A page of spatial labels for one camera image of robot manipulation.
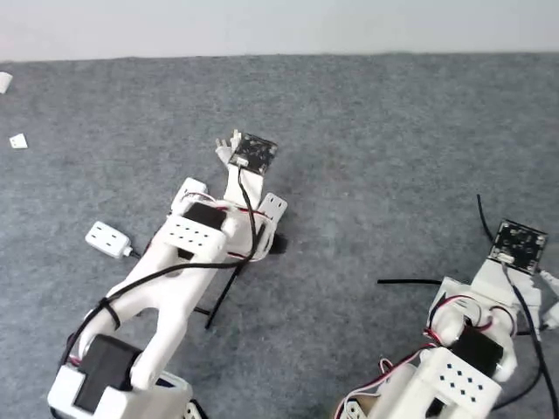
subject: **black cable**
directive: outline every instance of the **black cable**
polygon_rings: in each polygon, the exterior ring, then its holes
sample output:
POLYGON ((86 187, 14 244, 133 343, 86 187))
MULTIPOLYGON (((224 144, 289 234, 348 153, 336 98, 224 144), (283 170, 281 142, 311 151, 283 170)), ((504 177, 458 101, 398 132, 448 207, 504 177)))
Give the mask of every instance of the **black cable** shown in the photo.
POLYGON ((237 266, 235 268, 235 271, 233 271, 231 277, 227 281, 227 285, 225 286, 224 290, 221 291, 221 294, 219 294, 219 297, 217 298, 217 302, 213 306, 213 309, 211 310, 211 313, 208 316, 208 319, 206 320, 206 325, 204 326, 205 329, 210 328, 211 323, 213 322, 214 318, 216 317, 216 314, 217 314, 217 311, 219 310, 219 307, 224 302, 225 296, 227 295, 227 293, 229 292, 229 289, 231 288, 231 285, 233 285, 233 282, 235 281, 235 279, 237 279, 237 277, 240 275, 241 271, 244 268, 245 268, 245 264, 242 264, 240 266, 237 266))
POLYGON ((378 279, 377 284, 391 285, 391 284, 426 284, 426 285, 441 285, 443 281, 438 279, 378 279))
POLYGON ((56 411, 56 409, 51 408, 51 415, 54 419, 64 419, 61 415, 59 415, 59 412, 56 411))
POLYGON ((487 227, 486 216, 483 214, 483 207, 481 206, 481 195, 477 194, 476 196, 478 197, 478 210, 480 212, 480 219, 481 223, 483 224, 483 230, 486 232, 486 236, 489 241, 493 243, 493 234, 491 234, 489 227, 487 227))
POLYGON ((524 397, 525 395, 527 395, 530 391, 532 391, 534 389, 534 387, 538 384, 538 382, 540 382, 541 378, 542 378, 542 369, 538 368, 538 373, 536 374, 536 376, 534 377, 532 382, 526 388, 524 388, 518 395, 513 395, 512 397, 509 397, 507 400, 505 400, 503 402, 500 402, 498 404, 495 404, 493 406, 493 410, 499 410, 499 409, 504 408, 505 406, 508 406, 509 404, 513 404, 514 402, 518 402, 522 397, 524 397))
POLYGON ((154 272, 154 273, 148 275, 147 277, 140 278, 140 279, 136 280, 135 282, 122 287, 117 292, 115 292, 115 293, 111 294, 109 297, 106 297, 105 299, 103 299, 102 300, 103 304, 98 304, 84 318, 84 320, 79 325, 78 330, 76 330, 76 332, 68 340, 68 342, 66 344, 66 349, 65 349, 64 353, 62 353, 62 357, 60 358, 59 367, 62 367, 63 365, 66 364, 66 362, 68 361, 68 357, 70 356, 70 353, 72 352, 73 347, 76 345, 76 342, 78 341, 79 336, 83 333, 83 331, 85 330, 87 325, 95 318, 95 316, 97 316, 97 314, 99 314, 105 308, 106 304, 115 301, 116 299, 118 299, 122 295, 126 294, 127 292, 130 292, 130 291, 134 290, 135 288, 137 288, 140 285, 144 285, 144 284, 146 284, 146 283, 148 283, 148 282, 150 282, 154 279, 157 279, 159 277, 162 277, 162 276, 167 275, 168 273, 171 273, 171 272, 174 272, 174 271, 180 271, 182 269, 192 269, 192 268, 231 269, 231 268, 237 268, 240 265, 244 265, 252 259, 252 257, 256 253, 256 250, 257 250, 257 247, 258 247, 258 239, 257 239, 257 233, 256 233, 256 222, 254 220, 254 210, 252 209, 252 206, 251 206, 251 200, 250 200, 248 194, 246 193, 246 189, 243 186, 243 183, 241 182, 241 172, 242 172, 242 169, 239 168, 239 170, 238 170, 238 186, 240 187, 241 193, 243 194, 243 198, 245 199, 246 208, 248 210, 248 216, 249 216, 249 219, 250 219, 250 222, 251 222, 251 232, 252 232, 252 246, 251 246, 251 251, 249 252, 249 254, 246 255, 245 258, 237 260, 235 262, 228 262, 228 263, 221 263, 221 264, 213 264, 213 263, 210 263, 210 264, 201 264, 201 263, 197 263, 197 264, 176 264, 174 266, 169 266, 165 269, 161 269, 160 271, 154 272))
POLYGON ((535 354, 537 355, 538 361, 540 362, 539 369, 542 371, 543 378, 548 385, 549 397, 551 398, 551 405, 553 407, 553 417, 554 419, 559 419, 559 401, 557 400, 557 393, 555 387, 553 386, 553 381, 551 380, 551 374, 548 370, 548 364, 546 364, 545 357, 543 356, 542 343, 539 341, 535 331, 534 320, 532 319, 532 315, 530 314, 528 305, 526 304, 526 300, 524 299, 524 297, 522 297, 522 293, 519 291, 516 285, 513 284, 513 281, 508 276, 508 268, 505 264, 503 264, 503 273, 507 277, 508 283, 513 288, 514 295, 520 301, 522 311, 526 316, 526 320, 528 322, 528 327, 530 330, 530 337, 532 338, 532 343, 534 344, 535 354))

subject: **red wire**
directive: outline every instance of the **red wire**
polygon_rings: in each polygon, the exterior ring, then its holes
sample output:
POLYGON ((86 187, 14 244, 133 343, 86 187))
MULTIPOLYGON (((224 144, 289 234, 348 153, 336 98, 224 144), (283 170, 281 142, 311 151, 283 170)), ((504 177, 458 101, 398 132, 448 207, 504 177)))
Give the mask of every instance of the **red wire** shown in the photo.
MULTIPOLYGON (((351 390, 350 393, 358 390, 359 388, 363 388, 363 387, 369 387, 373 384, 375 384, 375 382, 377 381, 381 381, 382 379, 384 379, 387 375, 389 375, 394 369, 400 367, 401 365, 409 362, 412 358, 414 358, 418 352, 424 350, 424 349, 430 349, 433 348, 433 344, 432 343, 428 343, 426 345, 421 346, 417 351, 413 352, 412 354, 409 354, 408 356, 406 356, 405 358, 403 358, 401 361, 399 361, 398 363, 394 364, 394 366, 392 367, 392 369, 390 369, 389 371, 380 374, 378 377, 375 378, 375 380, 368 382, 367 384, 363 384, 362 386, 359 386, 358 388, 355 388, 353 390, 351 390)), ((341 406, 338 408, 338 410, 336 411, 335 414, 335 419, 340 419, 340 417, 342 417, 342 412, 343 412, 343 403, 341 404, 341 406)))

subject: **floor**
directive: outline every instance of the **floor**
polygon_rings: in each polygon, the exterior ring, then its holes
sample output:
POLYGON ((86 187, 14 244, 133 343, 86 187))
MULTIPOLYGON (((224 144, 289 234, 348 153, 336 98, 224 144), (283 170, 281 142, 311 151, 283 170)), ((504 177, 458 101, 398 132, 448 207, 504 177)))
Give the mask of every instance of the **floor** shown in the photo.
MULTIPOLYGON (((193 314, 169 370, 212 419, 327 418, 352 387, 424 342, 429 285, 468 281, 503 217, 547 231, 559 273, 559 55, 117 59, 0 64, 2 417, 46 418, 66 336, 133 259, 86 245, 96 220, 142 249, 187 176, 220 196, 214 140, 279 144, 266 190, 286 254, 251 265, 210 331, 193 314), (20 132, 27 150, 8 138, 20 132)), ((204 296, 209 306, 227 277, 204 296)), ((545 289, 546 304, 554 302, 545 289)), ((155 313, 124 327, 145 344, 155 313)), ((527 338, 510 395, 535 374, 527 338)), ((559 336, 544 350, 559 387, 559 336)), ((494 418, 550 417, 545 386, 494 418)))

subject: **small white object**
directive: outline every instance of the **small white object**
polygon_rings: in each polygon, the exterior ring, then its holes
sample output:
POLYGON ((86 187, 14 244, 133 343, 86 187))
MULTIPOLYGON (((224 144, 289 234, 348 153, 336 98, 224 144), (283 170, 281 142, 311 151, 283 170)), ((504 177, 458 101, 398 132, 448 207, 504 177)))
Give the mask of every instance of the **small white object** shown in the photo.
POLYGON ((14 135, 13 137, 11 137, 10 144, 12 148, 28 148, 27 140, 25 139, 25 135, 23 134, 14 135))
POLYGON ((86 235, 86 241, 98 251, 111 258, 130 256, 130 239, 113 227, 97 221, 86 235))
POLYGON ((186 407, 186 415, 184 417, 185 419, 202 419, 202 415, 200 415, 196 404, 193 402, 190 402, 186 407))
POLYGON ((543 315, 543 324, 549 329, 556 329, 559 326, 559 303, 553 304, 543 315))
POLYGON ((287 201, 269 192, 259 206, 259 211, 278 223, 287 210, 287 201))
POLYGON ((362 411, 358 402, 351 401, 348 402, 347 411, 342 412, 340 419, 367 419, 367 415, 362 411))
POLYGON ((10 87, 11 80, 14 77, 8 72, 0 72, 0 93, 4 94, 8 91, 10 87))
POLYGON ((187 401, 192 399, 192 387, 188 382, 163 372, 161 378, 172 387, 154 386, 138 392, 107 386, 91 414, 74 405, 85 378, 77 369, 63 366, 47 397, 49 405, 63 417, 74 419, 179 419, 185 417, 187 401))
POLYGON ((508 255, 507 253, 499 253, 497 255, 497 259, 500 260, 501 262, 504 262, 505 264, 513 264, 514 263, 514 258, 510 255, 508 255))

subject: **white wall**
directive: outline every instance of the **white wall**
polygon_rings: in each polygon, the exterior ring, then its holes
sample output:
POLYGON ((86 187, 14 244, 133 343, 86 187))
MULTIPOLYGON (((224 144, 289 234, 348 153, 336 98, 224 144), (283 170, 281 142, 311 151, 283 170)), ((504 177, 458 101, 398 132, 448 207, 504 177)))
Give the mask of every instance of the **white wall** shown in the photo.
POLYGON ((557 0, 0 0, 0 61, 559 51, 557 0))

